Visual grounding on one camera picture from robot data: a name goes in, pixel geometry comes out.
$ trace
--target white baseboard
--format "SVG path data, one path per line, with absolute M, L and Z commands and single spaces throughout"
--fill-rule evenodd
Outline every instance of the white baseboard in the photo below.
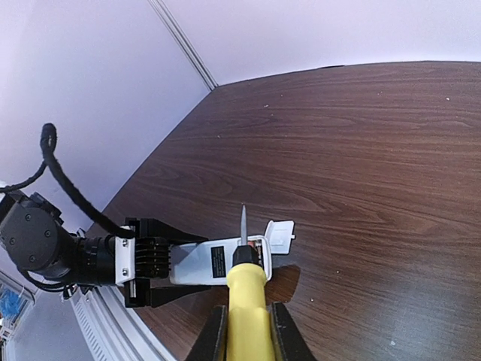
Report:
M 75 316 L 95 361 L 175 361 L 116 287 L 100 287 L 71 299 Z

